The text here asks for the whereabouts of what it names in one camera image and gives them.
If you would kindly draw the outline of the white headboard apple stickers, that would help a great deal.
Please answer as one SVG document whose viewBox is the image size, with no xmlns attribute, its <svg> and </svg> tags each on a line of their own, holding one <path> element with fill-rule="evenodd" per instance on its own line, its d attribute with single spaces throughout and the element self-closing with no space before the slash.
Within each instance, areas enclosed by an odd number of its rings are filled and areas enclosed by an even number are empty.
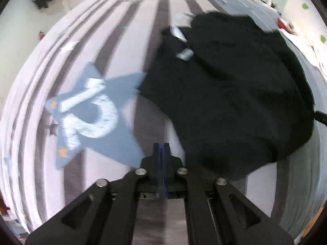
<svg viewBox="0 0 327 245">
<path fill-rule="evenodd" d="M 311 0 L 287 0 L 282 16 L 291 22 L 297 35 L 314 48 L 326 66 L 326 25 Z"/>
</svg>

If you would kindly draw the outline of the black clothes pile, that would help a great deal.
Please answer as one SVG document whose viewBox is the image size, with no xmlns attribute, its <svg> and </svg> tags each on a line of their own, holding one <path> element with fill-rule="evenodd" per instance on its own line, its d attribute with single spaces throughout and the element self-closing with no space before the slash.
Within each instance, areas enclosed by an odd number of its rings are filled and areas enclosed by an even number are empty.
<svg viewBox="0 0 327 245">
<path fill-rule="evenodd" d="M 173 123 L 187 167 L 238 180 L 311 138 L 313 94 L 279 32 L 218 12 L 181 32 L 161 31 L 139 91 Z"/>
</svg>

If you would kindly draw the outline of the striped star bed sheet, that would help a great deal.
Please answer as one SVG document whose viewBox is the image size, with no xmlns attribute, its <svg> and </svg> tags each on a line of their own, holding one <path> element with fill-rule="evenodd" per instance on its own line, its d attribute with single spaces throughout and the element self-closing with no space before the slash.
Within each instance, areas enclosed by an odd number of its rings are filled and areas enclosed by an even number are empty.
<svg viewBox="0 0 327 245">
<path fill-rule="evenodd" d="M 277 31 L 301 64 L 314 108 L 326 111 L 326 72 L 278 13 L 251 0 L 86 0 L 62 18 L 22 66 L 1 119 L 1 192 L 31 233 L 99 179 L 122 178 L 168 143 L 186 155 L 171 120 L 138 92 L 164 28 L 200 13 L 251 17 Z"/>
</svg>

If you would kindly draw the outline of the red fire extinguisher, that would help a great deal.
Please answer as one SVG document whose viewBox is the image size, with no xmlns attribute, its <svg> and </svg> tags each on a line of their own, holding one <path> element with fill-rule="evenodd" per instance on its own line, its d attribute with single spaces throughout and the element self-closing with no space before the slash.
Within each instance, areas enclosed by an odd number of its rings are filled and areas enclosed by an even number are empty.
<svg viewBox="0 0 327 245">
<path fill-rule="evenodd" d="M 45 37 L 45 33 L 41 30 L 39 32 L 39 40 L 42 40 Z"/>
</svg>

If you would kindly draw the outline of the white red garment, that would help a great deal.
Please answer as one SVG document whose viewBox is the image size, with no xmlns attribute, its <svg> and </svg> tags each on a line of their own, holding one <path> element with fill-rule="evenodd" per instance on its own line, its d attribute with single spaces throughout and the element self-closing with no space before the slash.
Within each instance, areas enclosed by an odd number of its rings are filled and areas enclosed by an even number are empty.
<svg viewBox="0 0 327 245">
<path fill-rule="evenodd" d="M 289 34 L 297 35 L 297 32 L 295 31 L 293 24 L 283 18 L 277 19 L 277 26 L 279 27 L 279 29 L 283 29 Z"/>
</svg>

